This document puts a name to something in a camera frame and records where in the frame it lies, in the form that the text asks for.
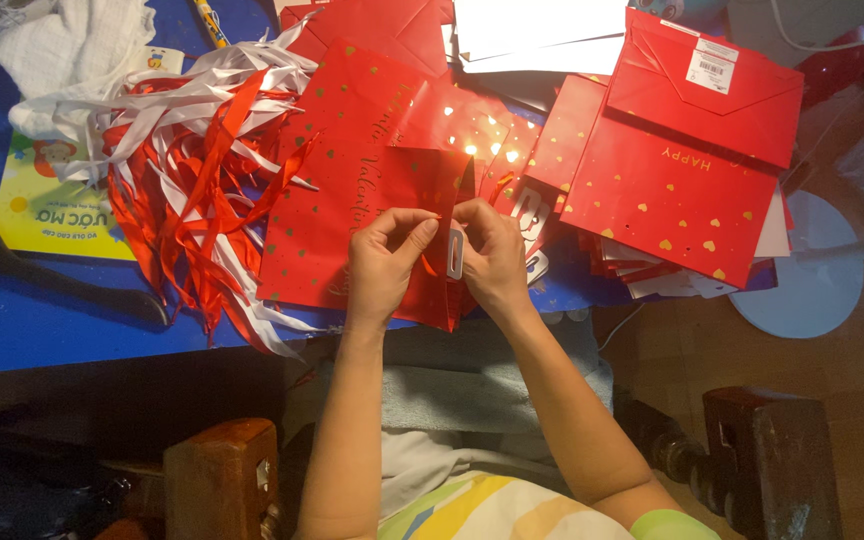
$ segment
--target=ribbon pile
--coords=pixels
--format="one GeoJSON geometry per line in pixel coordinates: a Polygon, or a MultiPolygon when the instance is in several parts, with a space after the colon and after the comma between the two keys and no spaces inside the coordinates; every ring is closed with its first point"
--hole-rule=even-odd
{"type": "Polygon", "coordinates": [[[223,310],[253,346],[283,356],[298,357],[273,322],[318,330],[256,298],[262,239],[248,227],[290,182],[318,190],[293,176],[307,144],[283,167],[266,158],[316,68],[285,50],[302,30],[212,51],[183,75],[132,73],[108,99],[63,102],[54,115],[56,127],[89,153],[89,160],[56,164],[58,178],[107,184],[142,273],[163,302],[166,284],[174,287],[175,313],[188,307],[202,315],[210,345],[223,310]],[[240,182],[264,185],[261,197],[246,197],[240,182]]]}

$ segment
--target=yellow notebook cover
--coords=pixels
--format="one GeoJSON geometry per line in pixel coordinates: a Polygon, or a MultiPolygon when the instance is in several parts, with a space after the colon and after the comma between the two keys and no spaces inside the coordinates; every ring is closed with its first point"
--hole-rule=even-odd
{"type": "Polygon", "coordinates": [[[134,261],[105,192],[61,182],[52,164],[86,160],[61,140],[31,140],[14,132],[0,185],[0,235],[13,250],[134,261]]]}

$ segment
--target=wooden armrest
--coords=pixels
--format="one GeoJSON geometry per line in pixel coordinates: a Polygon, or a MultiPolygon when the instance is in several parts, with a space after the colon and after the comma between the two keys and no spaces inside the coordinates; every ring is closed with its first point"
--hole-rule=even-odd
{"type": "Polygon", "coordinates": [[[702,404],[708,452],[641,401],[617,399],[615,420],[650,466],[688,484],[746,538],[843,538],[821,401],[733,386],[706,392],[702,404]]]}
{"type": "Polygon", "coordinates": [[[261,540],[278,513],[276,426],[219,423],[165,450],[166,538],[261,540]]]}

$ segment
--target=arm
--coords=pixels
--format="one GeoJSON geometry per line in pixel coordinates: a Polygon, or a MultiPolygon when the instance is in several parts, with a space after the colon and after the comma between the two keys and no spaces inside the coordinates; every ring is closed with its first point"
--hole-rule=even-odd
{"type": "Polygon", "coordinates": [[[468,223],[471,249],[464,251],[462,275],[509,339],[542,433],[576,499],[626,529],[650,510],[680,510],[529,299],[518,220],[481,199],[456,205],[453,215],[468,223]]]}
{"type": "Polygon", "coordinates": [[[375,538],[382,481],[382,342],[435,213],[392,208],[352,236],[342,343],[309,458],[298,538],[375,538]]]}

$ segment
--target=white cable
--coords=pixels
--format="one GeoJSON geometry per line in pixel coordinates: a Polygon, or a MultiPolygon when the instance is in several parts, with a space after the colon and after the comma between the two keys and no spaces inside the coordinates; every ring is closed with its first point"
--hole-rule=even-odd
{"type": "Polygon", "coordinates": [[[625,323],[628,323],[628,322],[629,322],[629,319],[635,317],[635,316],[636,316],[636,313],[639,313],[639,311],[640,311],[642,308],[645,308],[645,304],[644,304],[644,303],[640,303],[640,304],[638,305],[638,307],[635,308],[635,311],[633,311],[632,313],[629,313],[629,315],[628,315],[626,318],[622,319],[622,322],[620,322],[619,324],[615,325],[615,327],[612,329],[612,331],[610,331],[610,332],[608,333],[608,337],[606,337],[606,342],[603,343],[602,346],[599,347],[599,348],[596,350],[596,352],[601,353],[602,350],[606,348],[606,345],[609,345],[609,342],[612,341],[612,337],[616,335],[616,332],[618,332],[618,329],[622,328],[622,325],[624,325],[625,323]]]}
{"type": "MultiPolygon", "coordinates": [[[[815,149],[819,147],[819,143],[822,142],[822,139],[824,139],[826,135],[829,134],[829,131],[833,129],[833,126],[836,124],[836,122],[839,121],[839,117],[842,117],[842,115],[845,114],[845,112],[848,111],[852,107],[852,105],[855,104],[856,101],[862,96],[864,96],[864,89],[858,94],[856,94],[854,97],[852,97],[850,100],[848,100],[848,103],[839,107],[838,113],[836,113],[835,116],[832,117],[832,120],[828,123],[828,125],[825,126],[825,129],[822,131],[822,134],[819,135],[819,138],[815,139],[815,144],[812,145],[812,148],[809,149],[809,151],[805,153],[805,155],[803,155],[801,159],[798,160],[798,163],[796,163],[796,165],[792,167],[792,170],[790,170],[789,173],[785,175],[785,179],[782,181],[783,186],[792,178],[792,175],[795,174],[797,170],[799,170],[799,167],[812,157],[812,153],[815,152],[815,149]]],[[[800,190],[805,184],[806,183],[803,181],[797,187],[797,190],[800,190]]]]}
{"type": "Polygon", "coordinates": [[[775,26],[778,27],[778,32],[782,35],[782,39],[785,40],[786,43],[795,47],[799,51],[811,51],[813,53],[827,53],[829,51],[841,51],[843,49],[851,49],[853,47],[858,47],[859,45],[864,45],[864,39],[861,41],[854,41],[852,43],[846,43],[844,45],[834,45],[832,47],[807,47],[805,45],[800,45],[792,40],[789,37],[788,33],[786,33],[786,27],[783,26],[783,18],[779,15],[779,1],[771,0],[772,2],[772,15],[775,17],[775,26]]]}

